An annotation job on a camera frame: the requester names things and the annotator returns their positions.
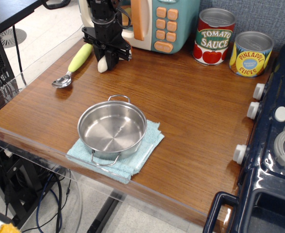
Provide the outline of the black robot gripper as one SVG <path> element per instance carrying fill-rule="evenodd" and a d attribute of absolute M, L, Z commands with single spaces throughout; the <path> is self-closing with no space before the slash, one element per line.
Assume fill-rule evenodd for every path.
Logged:
<path fill-rule="evenodd" d="M 131 60 L 131 45 L 122 37 L 125 26 L 122 17 L 107 20 L 96 19 L 93 27 L 83 27 L 84 41 L 93 45 L 93 50 L 99 62 L 105 56 L 108 70 L 113 70 L 119 61 Z"/>

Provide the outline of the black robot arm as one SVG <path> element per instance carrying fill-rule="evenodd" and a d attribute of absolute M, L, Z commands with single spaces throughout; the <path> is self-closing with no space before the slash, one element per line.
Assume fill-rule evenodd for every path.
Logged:
<path fill-rule="evenodd" d="M 119 59 L 131 60 L 131 45 L 122 37 L 131 25 L 128 12 L 118 0 L 88 0 L 93 27 L 83 27 L 84 42 L 93 46 L 98 61 L 98 72 L 112 70 Z"/>

